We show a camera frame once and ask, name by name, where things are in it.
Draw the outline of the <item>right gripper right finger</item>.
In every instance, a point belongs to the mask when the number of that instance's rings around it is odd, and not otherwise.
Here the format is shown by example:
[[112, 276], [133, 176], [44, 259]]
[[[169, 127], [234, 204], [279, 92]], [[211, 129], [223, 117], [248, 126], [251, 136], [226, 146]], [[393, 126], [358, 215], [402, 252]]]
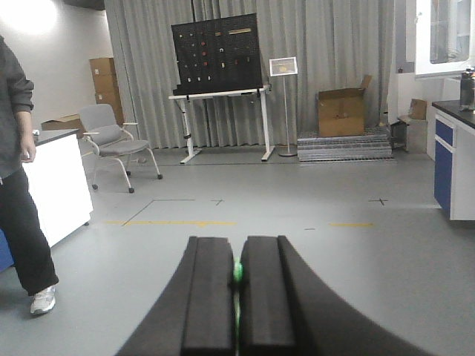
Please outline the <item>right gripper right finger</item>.
[[427, 355], [351, 306], [285, 236], [250, 236], [241, 254], [241, 355]]

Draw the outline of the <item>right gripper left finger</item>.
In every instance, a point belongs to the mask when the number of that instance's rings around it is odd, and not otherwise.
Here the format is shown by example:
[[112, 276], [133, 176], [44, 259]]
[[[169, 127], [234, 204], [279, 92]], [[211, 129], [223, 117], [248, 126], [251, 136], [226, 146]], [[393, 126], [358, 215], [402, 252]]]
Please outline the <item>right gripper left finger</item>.
[[234, 355], [234, 258], [223, 237], [190, 237], [173, 276], [118, 355]]

